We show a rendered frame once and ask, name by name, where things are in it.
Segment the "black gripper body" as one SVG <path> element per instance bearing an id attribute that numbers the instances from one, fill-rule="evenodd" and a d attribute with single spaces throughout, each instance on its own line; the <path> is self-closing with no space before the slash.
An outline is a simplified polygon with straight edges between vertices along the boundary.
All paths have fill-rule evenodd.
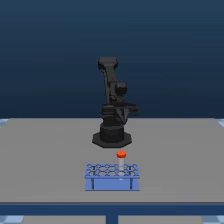
<path id="1" fill-rule="evenodd" d="M 119 116 L 126 116 L 129 113 L 137 113 L 138 106 L 136 104 L 122 103 L 115 106 L 115 112 Z"/>

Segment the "clear centrifuge tube orange cap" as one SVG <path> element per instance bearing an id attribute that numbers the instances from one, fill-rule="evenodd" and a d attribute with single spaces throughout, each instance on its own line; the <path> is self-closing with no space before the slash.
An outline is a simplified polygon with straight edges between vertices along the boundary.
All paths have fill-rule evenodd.
<path id="1" fill-rule="evenodd" d="M 122 177 L 124 175 L 126 153 L 124 151 L 118 151 L 116 156 L 118 158 L 118 175 Z"/>

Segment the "blue test tube rack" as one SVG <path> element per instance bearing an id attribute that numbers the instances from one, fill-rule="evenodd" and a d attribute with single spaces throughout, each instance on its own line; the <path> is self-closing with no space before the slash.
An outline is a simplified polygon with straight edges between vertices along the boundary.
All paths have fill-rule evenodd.
<path id="1" fill-rule="evenodd" d="M 84 178 L 86 191 L 138 191 L 140 173 L 137 164 L 87 164 Z"/>

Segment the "blue table leg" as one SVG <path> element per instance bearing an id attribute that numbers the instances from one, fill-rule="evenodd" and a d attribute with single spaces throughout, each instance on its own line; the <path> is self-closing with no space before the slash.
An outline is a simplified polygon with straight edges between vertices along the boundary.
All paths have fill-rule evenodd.
<path id="1" fill-rule="evenodd" d="M 106 216 L 106 224 L 118 224 L 118 216 L 117 215 L 107 215 Z"/>

